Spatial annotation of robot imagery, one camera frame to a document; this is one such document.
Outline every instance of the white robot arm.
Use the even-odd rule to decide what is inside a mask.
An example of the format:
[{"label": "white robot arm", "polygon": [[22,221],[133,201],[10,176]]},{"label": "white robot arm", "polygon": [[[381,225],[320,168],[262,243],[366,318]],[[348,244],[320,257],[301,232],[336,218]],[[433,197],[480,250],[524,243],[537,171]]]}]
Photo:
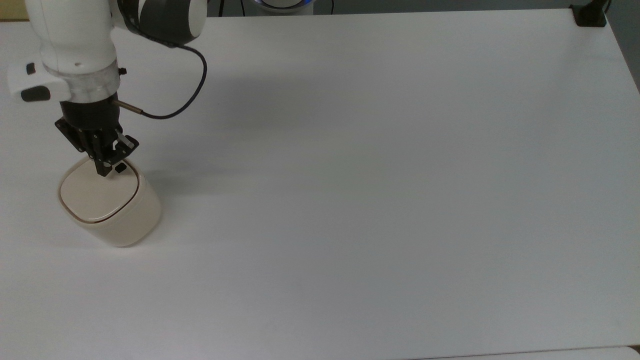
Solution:
[{"label": "white robot arm", "polygon": [[207,0],[26,0],[40,54],[10,66],[9,89],[24,102],[59,101],[56,127],[106,176],[138,142],[122,134],[111,30],[120,26],[170,47],[200,35]]}]

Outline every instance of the black bracket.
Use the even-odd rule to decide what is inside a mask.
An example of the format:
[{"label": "black bracket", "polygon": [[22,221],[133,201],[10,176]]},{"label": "black bracket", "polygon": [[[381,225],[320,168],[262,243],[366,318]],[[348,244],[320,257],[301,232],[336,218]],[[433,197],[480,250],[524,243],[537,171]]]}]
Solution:
[{"label": "black bracket", "polygon": [[139,146],[139,142],[120,129],[78,129],[65,118],[56,121],[56,127],[79,152],[86,152],[95,163],[101,176],[107,176],[113,165],[128,157]]},{"label": "black bracket", "polygon": [[573,10],[573,18],[578,26],[588,28],[604,28],[607,19],[604,16],[602,8],[607,0],[593,0],[587,5],[571,5],[569,8]]}]

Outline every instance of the cable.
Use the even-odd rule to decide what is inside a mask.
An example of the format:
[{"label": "cable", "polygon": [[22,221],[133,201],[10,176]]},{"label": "cable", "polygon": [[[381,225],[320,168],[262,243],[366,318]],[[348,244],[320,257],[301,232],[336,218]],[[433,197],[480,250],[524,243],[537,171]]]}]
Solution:
[{"label": "cable", "polygon": [[196,49],[193,49],[192,47],[188,47],[186,45],[176,45],[176,47],[179,47],[179,48],[184,49],[186,51],[191,51],[192,53],[198,55],[200,60],[202,60],[202,78],[200,79],[200,83],[198,84],[198,87],[196,88],[196,91],[193,92],[193,95],[189,98],[189,100],[187,100],[187,102],[185,102],[184,105],[182,105],[181,108],[179,108],[178,110],[174,111],[171,114],[168,114],[168,115],[153,115],[153,114],[146,113],[143,110],[140,110],[140,115],[143,115],[143,116],[146,116],[146,117],[152,118],[152,119],[159,119],[159,120],[172,118],[172,117],[178,115],[179,113],[183,112],[186,108],[188,108],[189,105],[191,105],[191,103],[196,99],[196,96],[198,96],[198,94],[200,93],[200,89],[202,89],[202,85],[204,85],[204,80],[207,78],[207,60],[204,58],[204,55],[202,55],[200,53],[200,51],[197,51]]}]

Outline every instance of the table surface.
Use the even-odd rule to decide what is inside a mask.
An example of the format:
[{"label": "table surface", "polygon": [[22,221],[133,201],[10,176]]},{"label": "table surface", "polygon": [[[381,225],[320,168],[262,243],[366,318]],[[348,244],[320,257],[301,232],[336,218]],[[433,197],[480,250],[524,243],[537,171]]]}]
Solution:
[{"label": "table surface", "polygon": [[[167,113],[198,59],[114,30]],[[570,10],[208,19],[171,120],[123,112],[163,202],[77,228],[55,103],[0,88],[3,359],[415,359],[640,343],[640,96]],[[6,64],[36,52],[0,24]]]}]

